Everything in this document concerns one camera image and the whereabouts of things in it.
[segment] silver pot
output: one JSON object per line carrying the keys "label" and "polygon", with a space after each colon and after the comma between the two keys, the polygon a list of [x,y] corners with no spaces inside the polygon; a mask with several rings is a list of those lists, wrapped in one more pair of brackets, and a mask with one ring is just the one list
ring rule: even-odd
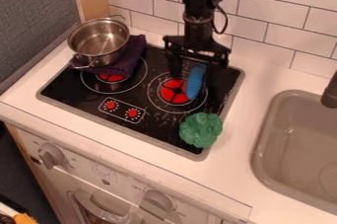
{"label": "silver pot", "polygon": [[83,65],[73,67],[103,67],[117,61],[124,52],[129,36],[129,29],[112,18],[94,19],[80,25],[68,37],[69,47]]}

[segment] sink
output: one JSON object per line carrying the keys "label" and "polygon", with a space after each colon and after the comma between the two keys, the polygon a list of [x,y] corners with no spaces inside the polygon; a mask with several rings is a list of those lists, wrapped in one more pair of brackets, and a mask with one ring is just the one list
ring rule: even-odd
{"label": "sink", "polygon": [[323,106],[312,93],[278,94],[251,166],[270,189],[337,215],[337,110]]}

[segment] burner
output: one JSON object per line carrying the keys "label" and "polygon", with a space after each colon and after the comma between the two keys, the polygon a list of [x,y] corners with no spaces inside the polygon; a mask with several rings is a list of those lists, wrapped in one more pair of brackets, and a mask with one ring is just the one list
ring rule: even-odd
{"label": "burner", "polygon": [[172,105],[185,105],[188,103],[186,91],[186,80],[169,79],[161,84],[160,97]]}
{"label": "burner", "polygon": [[188,100],[185,94],[187,72],[180,79],[172,79],[169,73],[154,78],[149,84],[148,97],[157,109],[169,113],[188,113],[201,108],[207,100],[208,91],[200,93],[195,100]]}
{"label": "burner", "polygon": [[119,83],[119,82],[122,82],[126,79],[126,77],[121,75],[121,74],[101,73],[101,74],[97,74],[97,77],[98,77],[98,79],[100,79],[101,81],[103,81],[105,83]]}
{"label": "burner", "polygon": [[126,78],[120,74],[95,74],[81,72],[82,83],[90,90],[99,94],[121,94],[140,85],[148,74],[148,64],[141,57],[133,71]]}

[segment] stovetop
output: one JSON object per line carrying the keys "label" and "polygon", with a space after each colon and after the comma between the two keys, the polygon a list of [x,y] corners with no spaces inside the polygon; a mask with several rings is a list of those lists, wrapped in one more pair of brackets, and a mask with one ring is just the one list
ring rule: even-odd
{"label": "stovetop", "polygon": [[42,88],[39,97],[116,130],[125,132],[127,127],[137,138],[197,160],[205,151],[180,139],[179,125],[195,112],[221,114],[240,71],[222,70],[216,88],[189,101],[184,91],[194,64],[184,61],[181,79],[172,79],[164,50],[147,45],[129,78],[66,68]]}

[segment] purple cloth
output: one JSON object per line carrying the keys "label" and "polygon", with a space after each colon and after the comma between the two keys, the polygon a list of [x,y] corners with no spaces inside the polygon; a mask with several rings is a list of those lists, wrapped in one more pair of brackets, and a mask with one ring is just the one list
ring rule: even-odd
{"label": "purple cloth", "polygon": [[[81,70],[98,74],[120,74],[125,77],[129,77],[137,65],[139,57],[142,55],[145,47],[146,38],[144,35],[130,36],[129,41],[126,43],[125,51],[117,62],[105,67],[91,67]],[[76,59],[76,57],[73,57],[73,59],[69,62],[69,67],[73,68],[73,65],[81,66],[81,63]]]}

